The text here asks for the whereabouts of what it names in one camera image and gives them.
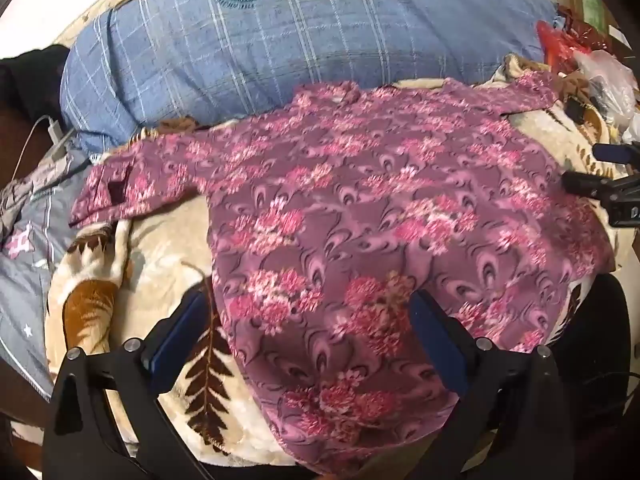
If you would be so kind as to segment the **purple floral shirt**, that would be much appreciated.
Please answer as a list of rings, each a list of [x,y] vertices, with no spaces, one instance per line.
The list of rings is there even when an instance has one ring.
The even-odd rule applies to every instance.
[[[596,207],[511,124],[557,100],[547,72],[434,90],[318,84],[280,110],[109,157],[70,220],[204,196],[216,307],[258,408],[296,462],[346,476],[439,430],[456,402],[410,323],[413,292],[527,352],[574,285],[613,269]]]

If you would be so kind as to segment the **clear plastic bag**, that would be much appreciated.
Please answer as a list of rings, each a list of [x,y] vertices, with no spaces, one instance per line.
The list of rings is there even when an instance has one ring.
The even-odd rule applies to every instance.
[[[624,132],[636,114],[631,69],[605,50],[576,51],[574,59],[605,121]]]

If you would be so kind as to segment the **red plastic bag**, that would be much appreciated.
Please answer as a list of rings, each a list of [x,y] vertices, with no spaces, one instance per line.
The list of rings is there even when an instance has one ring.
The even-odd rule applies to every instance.
[[[562,29],[554,28],[547,22],[538,21],[536,31],[542,50],[544,51],[544,62],[551,68],[553,73],[563,73],[568,75],[577,70],[578,64],[575,53],[588,55],[591,50],[584,47]]]

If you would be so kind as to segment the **grey star bedsheet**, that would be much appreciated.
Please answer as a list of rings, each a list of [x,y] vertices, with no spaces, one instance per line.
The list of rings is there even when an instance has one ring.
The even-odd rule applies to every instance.
[[[52,379],[44,348],[51,276],[75,237],[70,210],[91,169],[69,150],[1,191],[1,359],[49,399]]]

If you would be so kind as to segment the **black cloth at headboard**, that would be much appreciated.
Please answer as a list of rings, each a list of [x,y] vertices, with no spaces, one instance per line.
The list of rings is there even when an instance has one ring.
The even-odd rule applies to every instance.
[[[60,89],[70,49],[51,44],[15,58],[2,58],[1,109],[13,110],[32,122],[49,116],[63,122]]]

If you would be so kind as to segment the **blue plaid pillow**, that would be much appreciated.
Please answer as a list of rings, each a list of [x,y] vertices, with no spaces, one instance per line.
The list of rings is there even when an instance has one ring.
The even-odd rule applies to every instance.
[[[552,0],[130,0],[70,48],[60,105],[101,153],[144,126],[215,125],[292,100],[304,84],[487,80],[505,55],[541,60]]]

